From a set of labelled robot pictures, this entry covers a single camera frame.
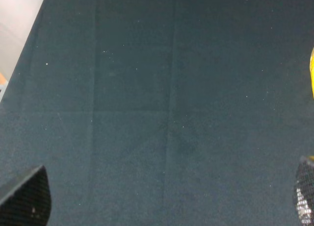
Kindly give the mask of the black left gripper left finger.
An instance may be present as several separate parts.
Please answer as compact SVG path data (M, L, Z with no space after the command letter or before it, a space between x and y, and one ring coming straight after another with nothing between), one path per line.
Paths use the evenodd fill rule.
M0 187L2 226L46 226L52 197L45 166L28 168Z

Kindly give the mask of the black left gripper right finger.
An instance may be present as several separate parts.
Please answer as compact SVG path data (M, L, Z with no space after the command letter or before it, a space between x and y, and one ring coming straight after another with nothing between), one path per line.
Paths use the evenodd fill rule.
M314 156L300 158L293 186L293 204L302 226L314 225Z

